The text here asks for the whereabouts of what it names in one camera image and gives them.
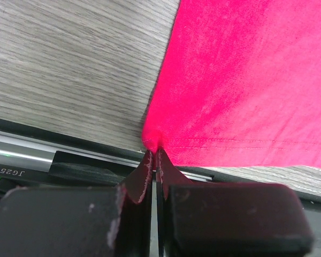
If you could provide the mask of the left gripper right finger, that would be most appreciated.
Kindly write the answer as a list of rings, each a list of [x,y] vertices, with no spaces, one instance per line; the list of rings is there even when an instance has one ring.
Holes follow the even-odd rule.
[[[314,234],[282,184],[193,182],[155,155],[160,256],[304,256]]]

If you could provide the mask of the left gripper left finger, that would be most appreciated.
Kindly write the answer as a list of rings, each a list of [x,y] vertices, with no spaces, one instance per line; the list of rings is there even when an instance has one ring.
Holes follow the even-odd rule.
[[[0,199],[0,256],[148,256],[152,153],[114,187],[21,187]]]

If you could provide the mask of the pink t shirt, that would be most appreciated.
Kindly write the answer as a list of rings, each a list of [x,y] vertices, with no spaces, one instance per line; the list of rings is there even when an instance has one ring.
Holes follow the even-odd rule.
[[[181,1],[142,142],[177,166],[321,168],[321,1]]]

